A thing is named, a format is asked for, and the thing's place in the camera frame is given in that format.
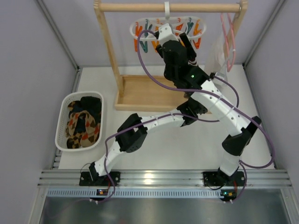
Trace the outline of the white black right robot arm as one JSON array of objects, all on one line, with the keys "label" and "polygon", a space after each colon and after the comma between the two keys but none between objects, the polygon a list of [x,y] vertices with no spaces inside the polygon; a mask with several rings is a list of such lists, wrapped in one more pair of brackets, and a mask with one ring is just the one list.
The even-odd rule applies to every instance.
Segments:
[{"label": "white black right robot arm", "polygon": [[165,63],[164,77],[188,99],[177,107],[184,114],[183,124],[188,125],[192,117],[210,111],[226,127],[228,136],[222,142],[225,153],[217,177],[223,184],[231,181],[243,150],[261,124],[260,118],[246,118],[222,96],[212,82],[215,75],[206,74],[196,65],[196,53],[185,33],[176,36],[171,30],[164,30],[155,32],[154,36],[159,41],[156,51]]}]

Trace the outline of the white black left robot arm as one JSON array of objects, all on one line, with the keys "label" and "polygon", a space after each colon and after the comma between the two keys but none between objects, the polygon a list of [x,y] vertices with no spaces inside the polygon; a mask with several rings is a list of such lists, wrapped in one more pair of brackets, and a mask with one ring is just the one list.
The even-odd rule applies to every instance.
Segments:
[{"label": "white black left robot arm", "polygon": [[118,128],[117,133],[105,140],[106,152],[89,167],[93,181],[110,173],[119,157],[125,153],[138,150],[148,134],[173,127],[183,127],[199,120],[198,115],[207,113],[201,103],[189,98],[176,109],[158,115],[141,117],[131,114]]}]

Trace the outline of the brown striped beige sock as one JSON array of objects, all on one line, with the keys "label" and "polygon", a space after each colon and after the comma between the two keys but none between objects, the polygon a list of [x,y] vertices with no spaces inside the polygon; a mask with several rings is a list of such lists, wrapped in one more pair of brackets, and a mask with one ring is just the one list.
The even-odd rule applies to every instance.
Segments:
[{"label": "brown striped beige sock", "polygon": [[189,60],[189,61],[188,61],[188,64],[191,65],[191,66],[198,66],[198,63],[197,63],[196,58],[194,58],[194,59],[192,59],[192,60]]}]

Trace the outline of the brown argyle sock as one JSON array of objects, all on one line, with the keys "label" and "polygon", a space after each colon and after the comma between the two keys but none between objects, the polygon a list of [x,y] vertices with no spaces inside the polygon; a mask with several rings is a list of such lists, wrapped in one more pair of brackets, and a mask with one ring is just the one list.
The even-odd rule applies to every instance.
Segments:
[{"label": "brown argyle sock", "polygon": [[91,115],[90,112],[83,110],[81,112],[70,112],[69,120],[66,126],[66,136],[70,137],[83,133],[100,133],[101,115]]}]

